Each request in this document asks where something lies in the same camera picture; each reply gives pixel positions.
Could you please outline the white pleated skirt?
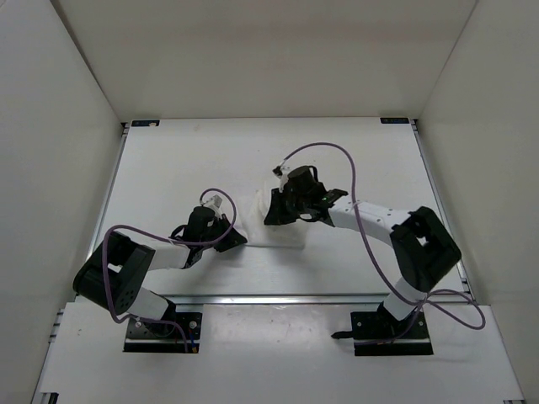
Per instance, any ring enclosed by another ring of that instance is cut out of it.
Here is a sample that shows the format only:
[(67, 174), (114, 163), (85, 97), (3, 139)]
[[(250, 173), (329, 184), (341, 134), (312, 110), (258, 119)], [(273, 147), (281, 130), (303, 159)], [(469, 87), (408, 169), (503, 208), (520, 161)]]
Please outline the white pleated skirt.
[(239, 198), (238, 231), (246, 237), (248, 247), (303, 249), (307, 239), (305, 223), (283, 226), (264, 224), (264, 218), (269, 213), (271, 190), (276, 187), (277, 181), (267, 178), (251, 194)]

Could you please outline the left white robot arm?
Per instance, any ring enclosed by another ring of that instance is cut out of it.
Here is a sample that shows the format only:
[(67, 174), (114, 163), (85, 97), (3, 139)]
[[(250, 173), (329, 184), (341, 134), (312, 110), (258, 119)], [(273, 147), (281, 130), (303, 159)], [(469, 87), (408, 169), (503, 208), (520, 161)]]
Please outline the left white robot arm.
[(156, 334), (168, 335), (176, 324), (175, 304), (142, 287), (147, 273), (191, 268), (208, 249), (224, 253), (247, 242), (217, 208), (197, 206), (188, 221), (171, 232), (171, 241), (158, 247), (112, 231), (78, 271), (72, 287), (105, 310), (112, 306), (117, 316), (130, 315)]

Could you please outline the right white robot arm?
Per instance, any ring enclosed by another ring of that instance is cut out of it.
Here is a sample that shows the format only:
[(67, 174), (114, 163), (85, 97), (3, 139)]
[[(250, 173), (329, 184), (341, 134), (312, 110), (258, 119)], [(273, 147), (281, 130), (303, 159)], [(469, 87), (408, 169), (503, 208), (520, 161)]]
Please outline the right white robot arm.
[(426, 298), (462, 258), (460, 248), (428, 207), (393, 210), (354, 201), (342, 189), (326, 189), (314, 166), (293, 170), (276, 167), (273, 174), (280, 183), (271, 189), (265, 225), (320, 222), (364, 232), (393, 249), (401, 277), (380, 304), (377, 317), (378, 329), (388, 337), (396, 337), (407, 328), (415, 304)]

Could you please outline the right blue corner label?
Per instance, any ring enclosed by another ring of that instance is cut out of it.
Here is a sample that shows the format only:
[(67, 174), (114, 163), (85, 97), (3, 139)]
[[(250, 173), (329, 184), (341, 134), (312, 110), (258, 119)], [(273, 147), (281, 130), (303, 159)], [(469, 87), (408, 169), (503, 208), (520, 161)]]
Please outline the right blue corner label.
[(404, 117), (381, 117), (380, 121), (383, 125), (408, 125), (409, 119)]

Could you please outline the blue corner label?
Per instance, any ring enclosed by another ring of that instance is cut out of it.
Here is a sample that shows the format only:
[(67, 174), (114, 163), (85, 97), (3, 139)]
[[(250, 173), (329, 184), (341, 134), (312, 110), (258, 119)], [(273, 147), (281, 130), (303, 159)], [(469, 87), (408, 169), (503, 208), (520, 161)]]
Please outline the blue corner label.
[(160, 120), (133, 120), (131, 127), (157, 127), (160, 125)]
[(380, 121), (383, 125), (408, 125), (409, 119), (404, 117), (381, 117)]

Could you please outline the left blue corner label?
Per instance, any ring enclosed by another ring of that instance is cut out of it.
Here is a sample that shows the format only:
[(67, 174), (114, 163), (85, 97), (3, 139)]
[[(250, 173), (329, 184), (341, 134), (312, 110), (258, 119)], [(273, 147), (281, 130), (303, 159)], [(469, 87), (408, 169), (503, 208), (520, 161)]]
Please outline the left blue corner label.
[(133, 120), (131, 127), (157, 127), (160, 125), (160, 120)]

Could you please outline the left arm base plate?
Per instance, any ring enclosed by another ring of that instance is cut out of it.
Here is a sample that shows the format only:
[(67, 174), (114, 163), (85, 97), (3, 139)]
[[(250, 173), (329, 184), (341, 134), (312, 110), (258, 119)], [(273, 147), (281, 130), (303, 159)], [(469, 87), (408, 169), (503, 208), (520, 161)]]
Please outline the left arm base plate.
[(175, 326), (129, 320), (123, 351), (132, 354), (197, 354), (202, 320), (201, 310), (176, 309), (175, 322), (184, 330), (185, 338)]

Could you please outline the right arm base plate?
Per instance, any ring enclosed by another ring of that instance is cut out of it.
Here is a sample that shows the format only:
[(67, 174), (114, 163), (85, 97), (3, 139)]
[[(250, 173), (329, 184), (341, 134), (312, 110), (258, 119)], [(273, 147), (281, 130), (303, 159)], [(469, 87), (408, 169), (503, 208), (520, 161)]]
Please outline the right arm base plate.
[(332, 339), (352, 339), (356, 357), (430, 356), (434, 354), (427, 322), (422, 311), (402, 321), (381, 311), (352, 311), (351, 329), (337, 331)]

